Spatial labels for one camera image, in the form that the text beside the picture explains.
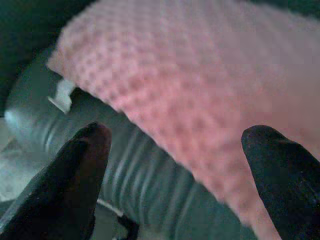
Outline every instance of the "leather upholstery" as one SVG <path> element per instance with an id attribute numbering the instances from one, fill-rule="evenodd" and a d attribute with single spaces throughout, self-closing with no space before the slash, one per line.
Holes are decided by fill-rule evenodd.
<path id="1" fill-rule="evenodd" d="M 93 0 L 0 0 L 0 117 L 17 75 Z"/>
<path id="2" fill-rule="evenodd" d="M 78 129 L 99 121 L 113 136 L 102 199 L 168 239 L 256 239 L 228 207 L 122 113 L 79 90 L 68 115 L 51 104 L 47 97 L 55 94 L 60 79 L 45 66 L 51 50 L 26 68 L 7 101 L 6 121 L 27 151 L 44 152 L 50 159 Z"/>

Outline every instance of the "gray leather seat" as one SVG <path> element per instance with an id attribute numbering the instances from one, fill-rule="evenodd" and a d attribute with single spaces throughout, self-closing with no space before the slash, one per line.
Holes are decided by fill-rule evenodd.
<path id="1" fill-rule="evenodd" d="M 72 96 L 68 115 L 50 103 L 48 96 L 55 94 L 60 79 L 45 66 L 51 50 L 44 50 L 23 71 L 6 103 L 5 119 L 27 151 L 50 159 L 78 129 L 98 121 L 113 135 L 100 198 L 168 239 L 256 239 L 124 114 L 80 90 Z"/>

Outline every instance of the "white tag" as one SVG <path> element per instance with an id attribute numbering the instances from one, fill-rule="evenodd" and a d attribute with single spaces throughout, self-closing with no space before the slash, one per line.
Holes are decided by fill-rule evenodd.
<path id="1" fill-rule="evenodd" d="M 72 104 L 70 95 L 75 88 L 76 85 L 72 81 L 63 78 L 58 82 L 56 86 L 54 98 L 48 96 L 48 99 L 64 114 L 67 114 L 70 111 Z"/>

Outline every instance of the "pink blanket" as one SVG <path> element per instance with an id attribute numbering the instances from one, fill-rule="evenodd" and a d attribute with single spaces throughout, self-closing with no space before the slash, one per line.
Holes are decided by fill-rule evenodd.
<path id="1" fill-rule="evenodd" d="M 280 239 L 240 140 L 269 125 L 320 157 L 319 22 L 239 0 L 100 0 L 48 65 L 123 111 L 261 240 Z"/>

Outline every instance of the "finger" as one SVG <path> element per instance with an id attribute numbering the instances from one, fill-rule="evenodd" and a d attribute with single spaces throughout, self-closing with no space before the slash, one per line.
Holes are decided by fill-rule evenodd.
<path id="1" fill-rule="evenodd" d="M 245 130 L 241 142 L 259 195 L 282 239 L 320 239 L 320 163 L 268 126 Z"/>
<path id="2" fill-rule="evenodd" d="M 104 126 L 80 130 L 1 218 L 0 238 L 87 239 L 110 147 L 111 132 Z"/>

